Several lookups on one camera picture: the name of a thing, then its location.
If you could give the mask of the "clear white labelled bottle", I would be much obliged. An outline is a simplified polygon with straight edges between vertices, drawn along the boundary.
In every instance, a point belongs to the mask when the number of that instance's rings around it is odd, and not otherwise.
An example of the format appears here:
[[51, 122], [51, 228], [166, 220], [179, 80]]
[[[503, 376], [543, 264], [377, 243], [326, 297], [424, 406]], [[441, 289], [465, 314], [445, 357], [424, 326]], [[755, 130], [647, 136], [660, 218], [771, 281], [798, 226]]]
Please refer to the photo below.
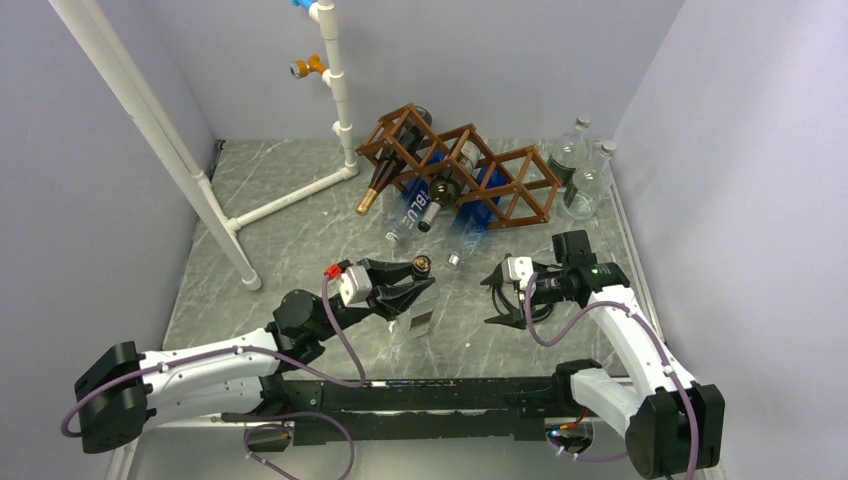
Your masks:
[[587, 220], [595, 214], [610, 189], [610, 162], [617, 149], [614, 140], [593, 144], [590, 155], [565, 187], [563, 205], [568, 215]]

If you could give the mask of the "dark red wine bottle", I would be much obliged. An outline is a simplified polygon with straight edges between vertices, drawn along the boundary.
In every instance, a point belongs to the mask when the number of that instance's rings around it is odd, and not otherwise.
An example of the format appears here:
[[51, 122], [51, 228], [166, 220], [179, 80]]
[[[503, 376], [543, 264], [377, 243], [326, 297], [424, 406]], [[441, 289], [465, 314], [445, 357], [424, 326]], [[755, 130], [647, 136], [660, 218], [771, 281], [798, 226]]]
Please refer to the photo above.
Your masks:
[[[424, 141], [424, 131], [413, 116], [408, 116], [404, 122], [392, 130], [391, 137], [400, 147], [416, 157], [417, 151]], [[382, 147], [378, 153], [375, 170], [370, 178], [368, 187], [355, 209], [360, 216], [365, 216], [373, 206], [378, 195], [404, 170], [405, 160], [393, 146]]]

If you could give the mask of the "round clear glass bottle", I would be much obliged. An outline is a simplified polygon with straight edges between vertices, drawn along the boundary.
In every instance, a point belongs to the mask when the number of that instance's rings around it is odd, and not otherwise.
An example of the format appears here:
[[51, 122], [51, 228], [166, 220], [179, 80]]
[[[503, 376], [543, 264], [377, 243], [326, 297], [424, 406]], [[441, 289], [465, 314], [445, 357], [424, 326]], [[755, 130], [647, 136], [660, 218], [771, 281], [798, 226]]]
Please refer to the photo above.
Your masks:
[[588, 155], [589, 145], [585, 134], [590, 123], [590, 116], [577, 116], [571, 130], [554, 140], [549, 148], [548, 167], [559, 178], [563, 187], [569, 184], [573, 174]]

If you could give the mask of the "black labelled whisky bottle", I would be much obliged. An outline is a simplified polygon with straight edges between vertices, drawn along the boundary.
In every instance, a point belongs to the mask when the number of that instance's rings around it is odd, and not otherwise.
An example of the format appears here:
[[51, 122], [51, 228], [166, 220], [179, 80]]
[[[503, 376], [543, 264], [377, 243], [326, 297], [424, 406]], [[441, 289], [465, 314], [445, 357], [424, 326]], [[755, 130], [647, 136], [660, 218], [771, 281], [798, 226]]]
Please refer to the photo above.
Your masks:
[[432, 260], [418, 255], [412, 262], [414, 280], [432, 280], [433, 283], [412, 301], [409, 308], [398, 318], [397, 329], [405, 339], [420, 338], [428, 333], [434, 310], [438, 303], [439, 287], [431, 273]]

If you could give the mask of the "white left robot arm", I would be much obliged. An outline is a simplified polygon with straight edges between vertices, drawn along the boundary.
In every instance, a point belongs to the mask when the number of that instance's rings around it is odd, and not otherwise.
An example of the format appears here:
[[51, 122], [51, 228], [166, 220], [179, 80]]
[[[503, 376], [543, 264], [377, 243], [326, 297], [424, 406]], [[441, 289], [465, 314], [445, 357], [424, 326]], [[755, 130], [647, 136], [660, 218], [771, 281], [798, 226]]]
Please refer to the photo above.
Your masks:
[[366, 380], [345, 329], [369, 316], [388, 322], [433, 290], [432, 261], [365, 258], [328, 267], [321, 291], [288, 292], [271, 321], [235, 338], [197, 347], [141, 352], [132, 341], [108, 348], [74, 383], [76, 403], [60, 431], [86, 454], [115, 450], [144, 431], [207, 414], [272, 420], [291, 400], [290, 371], [347, 388]]

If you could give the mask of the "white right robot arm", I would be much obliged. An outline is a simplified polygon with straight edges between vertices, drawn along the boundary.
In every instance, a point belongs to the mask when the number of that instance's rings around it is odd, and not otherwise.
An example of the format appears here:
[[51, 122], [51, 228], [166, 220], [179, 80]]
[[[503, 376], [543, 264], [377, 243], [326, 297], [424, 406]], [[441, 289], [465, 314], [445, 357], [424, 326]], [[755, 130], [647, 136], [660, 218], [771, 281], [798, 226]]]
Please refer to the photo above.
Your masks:
[[682, 474], [720, 461], [725, 399], [702, 384], [673, 356], [643, 311], [628, 277], [614, 262], [601, 263], [584, 230], [552, 238], [556, 262], [508, 255], [483, 280], [493, 289], [510, 285], [519, 309], [490, 323], [522, 328], [543, 347], [553, 347], [583, 318], [604, 333], [630, 378], [613, 379], [591, 359], [564, 362], [552, 376], [557, 411], [587, 410], [624, 441], [625, 457], [645, 479]]

